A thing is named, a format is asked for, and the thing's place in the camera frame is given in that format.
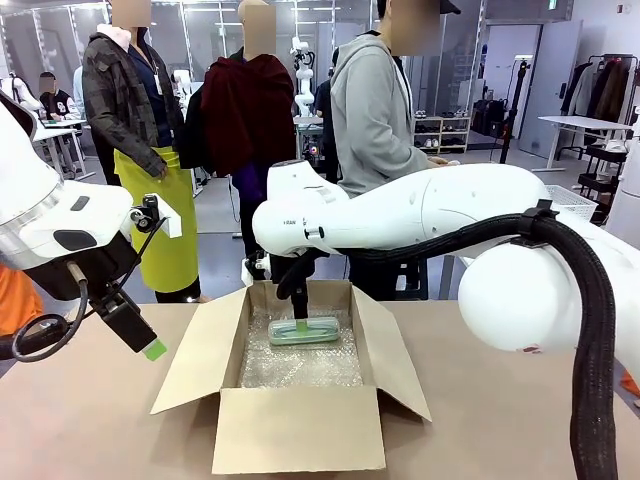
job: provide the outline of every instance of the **green tip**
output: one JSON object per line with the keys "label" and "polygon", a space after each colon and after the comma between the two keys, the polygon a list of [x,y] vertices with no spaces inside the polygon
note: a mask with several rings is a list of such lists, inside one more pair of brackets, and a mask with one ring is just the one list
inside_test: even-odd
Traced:
{"label": "green tip", "polygon": [[150,346],[145,349],[144,355],[152,362],[155,362],[166,352],[167,347],[164,346],[164,343],[162,343],[159,339],[156,339]]}

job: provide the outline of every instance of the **cardboard box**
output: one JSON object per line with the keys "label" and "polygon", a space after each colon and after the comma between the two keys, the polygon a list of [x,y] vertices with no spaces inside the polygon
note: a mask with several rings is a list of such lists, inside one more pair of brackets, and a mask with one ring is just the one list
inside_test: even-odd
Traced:
{"label": "cardboard box", "polygon": [[290,302],[260,282],[199,306],[151,413],[220,393],[212,473],[385,468],[377,389],[431,420],[393,314],[349,282],[310,281],[308,290],[310,309],[349,311],[364,385],[237,388],[253,308],[278,314]]}

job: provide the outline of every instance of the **table surface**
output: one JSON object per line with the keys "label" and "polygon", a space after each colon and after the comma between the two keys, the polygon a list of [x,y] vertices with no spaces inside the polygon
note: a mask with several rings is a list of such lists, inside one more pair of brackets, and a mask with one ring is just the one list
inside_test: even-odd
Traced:
{"label": "table surface", "polygon": [[74,125],[82,125],[84,123],[87,123],[87,121],[79,119],[79,120],[61,120],[56,123],[43,122],[43,125],[46,128],[67,128],[67,127],[73,127]]}
{"label": "table surface", "polygon": [[75,132],[73,128],[39,128],[33,136],[33,141],[39,142],[49,138],[59,137],[61,135],[70,135],[73,132]]}
{"label": "table surface", "polygon": [[[568,440],[572,354],[493,350],[467,330],[455,302],[387,306],[398,319],[433,423],[380,395],[386,471],[291,478],[575,478]],[[173,352],[195,308],[145,305],[142,311]],[[148,415],[171,358],[154,363],[133,356],[92,317],[53,357],[13,367],[0,379],[3,478],[221,478],[210,474],[218,395]],[[640,478],[640,422],[617,396],[615,414],[619,476]]]}
{"label": "table surface", "polygon": [[545,122],[562,123],[580,128],[590,128],[593,130],[631,130],[632,127],[623,123],[605,122],[604,120],[596,120],[595,118],[580,117],[578,115],[538,117]]}

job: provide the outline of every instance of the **maroon jacket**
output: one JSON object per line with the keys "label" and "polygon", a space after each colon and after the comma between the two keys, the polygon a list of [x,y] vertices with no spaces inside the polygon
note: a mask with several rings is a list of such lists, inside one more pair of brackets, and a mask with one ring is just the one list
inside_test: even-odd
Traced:
{"label": "maroon jacket", "polygon": [[272,55],[218,58],[202,86],[204,133],[218,175],[296,158],[293,83]]}

